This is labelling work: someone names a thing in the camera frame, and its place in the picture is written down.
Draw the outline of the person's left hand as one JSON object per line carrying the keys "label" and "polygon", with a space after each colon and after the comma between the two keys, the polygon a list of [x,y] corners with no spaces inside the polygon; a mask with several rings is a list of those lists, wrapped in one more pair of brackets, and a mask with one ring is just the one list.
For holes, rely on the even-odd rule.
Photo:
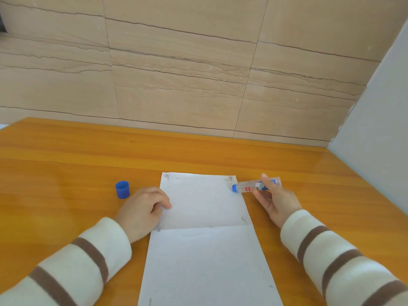
{"label": "person's left hand", "polygon": [[125,232],[130,244],[147,236],[159,223],[160,217],[155,217],[147,211],[145,205],[145,189],[140,188],[122,205],[114,220]]}

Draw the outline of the person's right hand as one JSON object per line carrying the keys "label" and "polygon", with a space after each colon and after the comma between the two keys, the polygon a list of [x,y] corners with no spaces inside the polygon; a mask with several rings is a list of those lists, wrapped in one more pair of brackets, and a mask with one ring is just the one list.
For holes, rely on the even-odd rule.
{"label": "person's right hand", "polygon": [[280,188],[279,186],[277,186],[277,193],[275,194],[257,189],[253,189],[252,193],[266,210],[272,222],[279,229],[282,229],[285,222],[293,213],[303,209],[298,198],[292,191]]}

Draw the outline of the clear glue bottle blue tip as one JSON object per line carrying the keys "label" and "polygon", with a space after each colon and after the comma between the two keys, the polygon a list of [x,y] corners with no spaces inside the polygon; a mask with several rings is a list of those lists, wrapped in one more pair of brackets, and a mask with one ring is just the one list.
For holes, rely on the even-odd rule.
{"label": "clear glue bottle blue tip", "polygon": [[230,190],[235,193],[251,192],[253,189],[259,191],[267,191],[268,188],[262,183],[262,180],[243,181],[230,185]]}

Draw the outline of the white paper sheet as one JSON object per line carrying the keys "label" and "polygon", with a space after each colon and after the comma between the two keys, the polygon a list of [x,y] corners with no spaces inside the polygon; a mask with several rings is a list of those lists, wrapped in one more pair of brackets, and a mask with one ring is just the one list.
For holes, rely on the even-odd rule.
{"label": "white paper sheet", "polygon": [[162,173],[138,306],[283,306],[234,175]]}

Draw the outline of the person's left forearm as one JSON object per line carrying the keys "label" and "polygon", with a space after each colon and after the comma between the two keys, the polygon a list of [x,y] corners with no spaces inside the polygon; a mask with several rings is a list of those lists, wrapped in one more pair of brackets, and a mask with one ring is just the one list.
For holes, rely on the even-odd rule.
{"label": "person's left forearm", "polygon": [[124,230],[104,217],[0,294],[0,306],[94,306],[131,256]]}

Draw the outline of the person's right forearm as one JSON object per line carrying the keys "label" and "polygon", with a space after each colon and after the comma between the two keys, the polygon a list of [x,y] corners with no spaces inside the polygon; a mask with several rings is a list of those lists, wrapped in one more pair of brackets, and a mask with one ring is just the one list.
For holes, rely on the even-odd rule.
{"label": "person's right forearm", "polygon": [[328,306],[408,306],[408,285],[309,212],[293,213],[280,236]]}

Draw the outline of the blue glue cap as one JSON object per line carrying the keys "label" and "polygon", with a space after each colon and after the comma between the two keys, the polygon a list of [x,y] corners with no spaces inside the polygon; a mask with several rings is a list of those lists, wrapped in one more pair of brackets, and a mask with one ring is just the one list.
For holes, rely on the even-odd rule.
{"label": "blue glue cap", "polygon": [[117,197],[121,200],[130,196],[130,185],[128,181],[119,181],[115,184]]}

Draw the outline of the grey board panel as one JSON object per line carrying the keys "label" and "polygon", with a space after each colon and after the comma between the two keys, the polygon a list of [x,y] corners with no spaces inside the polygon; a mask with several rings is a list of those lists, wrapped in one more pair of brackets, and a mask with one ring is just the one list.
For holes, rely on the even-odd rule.
{"label": "grey board panel", "polygon": [[329,150],[408,215],[408,19]]}

